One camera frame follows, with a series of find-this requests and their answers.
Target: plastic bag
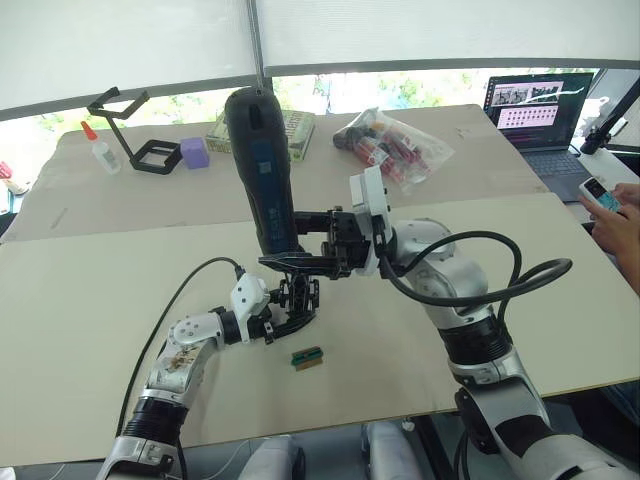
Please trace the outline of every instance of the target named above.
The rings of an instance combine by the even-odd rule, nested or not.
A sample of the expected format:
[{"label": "plastic bag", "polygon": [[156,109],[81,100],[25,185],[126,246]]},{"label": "plastic bag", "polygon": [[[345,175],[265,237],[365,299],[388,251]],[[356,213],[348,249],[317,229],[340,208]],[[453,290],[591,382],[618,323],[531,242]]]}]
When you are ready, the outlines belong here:
[{"label": "plastic bag", "polygon": [[360,113],[333,135],[333,144],[351,150],[367,165],[380,165],[405,194],[426,180],[454,153],[442,140],[388,117],[377,108]]}]

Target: laptop screen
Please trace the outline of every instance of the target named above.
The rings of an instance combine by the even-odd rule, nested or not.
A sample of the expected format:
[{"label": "laptop screen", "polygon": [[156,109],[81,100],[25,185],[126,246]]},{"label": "laptop screen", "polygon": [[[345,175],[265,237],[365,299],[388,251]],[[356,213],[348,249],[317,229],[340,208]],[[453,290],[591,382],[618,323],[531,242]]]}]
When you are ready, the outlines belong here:
[{"label": "laptop screen", "polygon": [[591,73],[491,77],[484,111],[518,150],[568,147]]}]

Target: electric screwdriver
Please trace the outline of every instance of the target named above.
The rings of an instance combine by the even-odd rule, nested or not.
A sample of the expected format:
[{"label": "electric screwdriver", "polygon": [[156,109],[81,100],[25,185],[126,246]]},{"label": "electric screwdriver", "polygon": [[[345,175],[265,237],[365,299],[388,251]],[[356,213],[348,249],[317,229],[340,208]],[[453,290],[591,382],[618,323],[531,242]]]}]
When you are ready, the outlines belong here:
[{"label": "electric screwdriver", "polygon": [[268,90],[242,88],[231,94],[224,110],[262,253],[298,251],[289,150],[277,98]]}]

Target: laptop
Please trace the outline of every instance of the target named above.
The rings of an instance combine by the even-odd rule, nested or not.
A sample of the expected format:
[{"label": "laptop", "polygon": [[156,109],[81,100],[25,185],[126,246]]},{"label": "laptop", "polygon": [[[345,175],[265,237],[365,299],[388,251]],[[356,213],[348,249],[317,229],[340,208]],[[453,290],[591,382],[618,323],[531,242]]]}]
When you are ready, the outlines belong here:
[{"label": "laptop", "polygon": [[491,77],[484,111],[544,184],[565,203],[591,175],[569,151],[593,74]]}]

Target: human hand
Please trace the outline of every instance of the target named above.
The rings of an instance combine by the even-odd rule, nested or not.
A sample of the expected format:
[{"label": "human hand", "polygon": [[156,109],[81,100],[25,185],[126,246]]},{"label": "human hand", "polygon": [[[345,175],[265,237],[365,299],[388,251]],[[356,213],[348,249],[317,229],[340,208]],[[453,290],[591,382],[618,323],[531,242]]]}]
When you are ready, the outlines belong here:
[{"label": "human hand", "polygon": [[622,205],[640,208],[640,183],[618,183],[612,193]]},{"label": "human hand", "polygon": [[615,213],[582,196],[580,196],[580,202],[595,221],[591,236],[605,252],[618,257],[640,250],[640,210],[638,208],[623,205],[618,210],[619,213]]}]

